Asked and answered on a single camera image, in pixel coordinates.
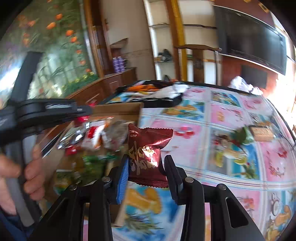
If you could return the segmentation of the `blue sleeve forearm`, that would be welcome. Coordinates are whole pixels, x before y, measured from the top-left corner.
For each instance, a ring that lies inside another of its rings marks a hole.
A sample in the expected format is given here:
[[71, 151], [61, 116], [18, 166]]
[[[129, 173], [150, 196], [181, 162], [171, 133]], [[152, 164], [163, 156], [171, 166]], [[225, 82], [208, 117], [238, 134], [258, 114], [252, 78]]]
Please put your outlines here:
[[29, 227], [25, 227], [18, 215], [7, 214], [1, 208], [1, 229], [0, 238], [1, 240], [15, 240], [15, 241], [26, 241], [36, 228], [36, 224]]

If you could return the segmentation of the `person's left hand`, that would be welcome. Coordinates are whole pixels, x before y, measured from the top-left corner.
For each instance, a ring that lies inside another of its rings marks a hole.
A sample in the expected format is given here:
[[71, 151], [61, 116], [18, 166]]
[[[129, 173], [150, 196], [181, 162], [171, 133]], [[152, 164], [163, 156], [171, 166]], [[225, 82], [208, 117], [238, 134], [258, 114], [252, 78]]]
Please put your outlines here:
[[[1, 208], [9, 215], [16, 215], [16, 207], [11, 198], [6, 180], [7, 178], [18, 178], [20, 174], [20, 166], [4, 154], [1, 154]], [[24, 191], [29, 194], [32, 200], [41, 200], [45, 195], [45, 172], [41, 150], [38, 145], [35, 145], [32, 149], [32, 161], [26, 166], [24, 175], [26, 179]]]

